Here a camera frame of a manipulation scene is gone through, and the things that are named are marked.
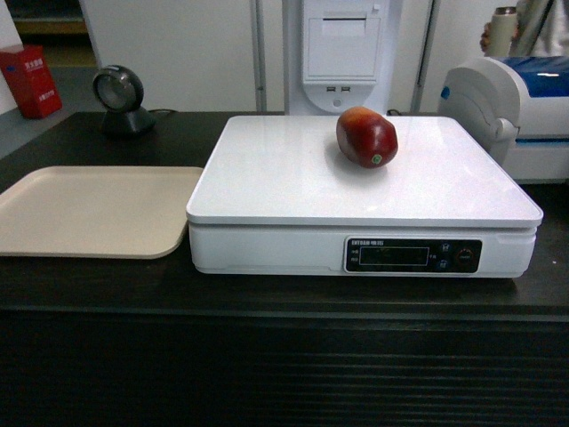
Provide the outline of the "bystander hand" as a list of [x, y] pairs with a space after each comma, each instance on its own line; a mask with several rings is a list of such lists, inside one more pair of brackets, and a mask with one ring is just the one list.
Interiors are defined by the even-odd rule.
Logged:
[[491, 23], [486, 22], [486, 24], [484, 25], [483, 32], [482, 32], [480, 39], [479, 39], [479, 47], [483, 53], [487, 53], [488, 48], [489, 48], [490, 43], [491, 43], [491, 38], [490, 38], [491, 27], [492, 27]]

